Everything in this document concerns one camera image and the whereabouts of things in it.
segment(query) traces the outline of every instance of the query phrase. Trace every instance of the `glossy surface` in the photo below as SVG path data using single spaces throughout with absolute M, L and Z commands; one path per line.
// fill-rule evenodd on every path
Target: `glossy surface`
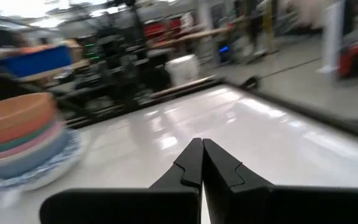
M 227 86 L 80 131 L 88 154 L 74 170 L 32 192 L 0 192 L 1 224 L 38 223 L 42 201 L 64 189 L 148 187 L 194 137 L 213 139 L 274 184 L 358 187 L 358 139 Z

